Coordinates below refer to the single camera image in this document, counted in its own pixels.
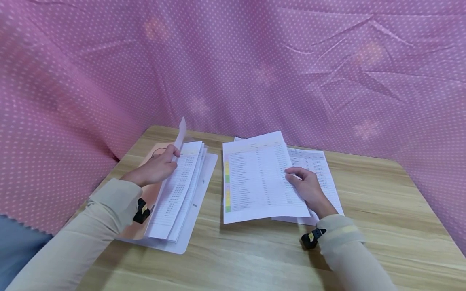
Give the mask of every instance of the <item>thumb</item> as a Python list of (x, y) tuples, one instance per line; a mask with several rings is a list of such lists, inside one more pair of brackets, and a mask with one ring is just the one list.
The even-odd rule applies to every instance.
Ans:
[(178, 167), (178, 164), (176, 162), (169, 162), (167, 163), (167, 165), (168, 165), (168, 168), (170, 169), (170, 174), (172, 174)]
[(290, 182), (293, 186), (298, 187), (299, 183), (302, 182), (302, 180), (296, 178), (293, 175), (286, 174), (285, 178), (288, 182)]

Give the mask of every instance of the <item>beige sleeve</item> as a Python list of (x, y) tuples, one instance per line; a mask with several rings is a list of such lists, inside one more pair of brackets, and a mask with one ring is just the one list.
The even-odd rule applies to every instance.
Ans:
[(380, 263), (364, 246), (364, 237), (353, 221), (339, 214), (325, 217), (317, 228), (327, 232), (319, 238), (321, 254), (348, 291), (396, 290)]
[(86, 209), (65, 226), (19, 272), (7, 291), (74, 290), (103, 250), (132, 223), (142, 189), (112, 179)]

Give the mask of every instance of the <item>gray fabric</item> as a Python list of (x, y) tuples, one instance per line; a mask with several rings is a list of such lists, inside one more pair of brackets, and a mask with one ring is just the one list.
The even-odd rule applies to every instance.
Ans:
[(6, 215), (0, 215), (0, 291), (4, 291), (29, 260), (52, 239)]

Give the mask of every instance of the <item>person's right hand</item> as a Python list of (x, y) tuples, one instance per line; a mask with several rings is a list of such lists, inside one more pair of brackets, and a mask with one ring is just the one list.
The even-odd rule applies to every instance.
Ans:
[(308, 208), (314, 211), (320, 219), (338, 213), (324, 195), (315, 173), (299, 167), (288, 168), (285, 172), (285, 178), (296, 188)]

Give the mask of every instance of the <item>spreadsheet printout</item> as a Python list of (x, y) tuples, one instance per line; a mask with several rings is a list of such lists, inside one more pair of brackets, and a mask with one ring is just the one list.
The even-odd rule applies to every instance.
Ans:
[[(317, 180), (319, 181), (324, 195), (330, 203), (332, 203), (336, 211), (339, 214), (344, 215), (340, 198), (338, 197), (324, 152), (320, 150), (288, 148), (288, 153), (293, 167), (301, 167), (312, 171), (317, 175)], [(273, 217), (272, 219), (284, 222), (315, 225), (319, 221), (319, 217), (317, 217), (317, 214), (312, 210), (309, 210), (309, 213), (311, 214), (311, 217)]]
[(160, 201), (151, 215), (147, 237), (167, 239), (188, 191), (201, 147), (202, 142), (183, 144), (177, 160), (178, 167), (159, 193)]
[(224, 223), (276, 216), (309, 217), (285, 179), (292, 166), (280, 131), (223, 144)]
[(202, 166), (204, 164), (204, 159), (207, 154), (207, 147), (202, 147), (201, 154), (198, 156), (198, 161), (196, 162), (196, 166), (194, 167), (194, 172), (192, 174), (191, 183), (189, 184), (188, 191), (186, 192), (185, 200), (181, 204), (181, 208), (178, 212), (178, 216), (175, 219), (175, 223), (171, 228), (170, 234), (168, 235), (167, 240), (171, 242), (176, 242), (180, 235), (180, 231), (183, 227), (183, 224), (186, 220), (186, 215), (189, 211), (189, 208), (192, 203), (192, 199), (194, 198), (194, 194), (199, 183), (200, 173), (202, 170)]

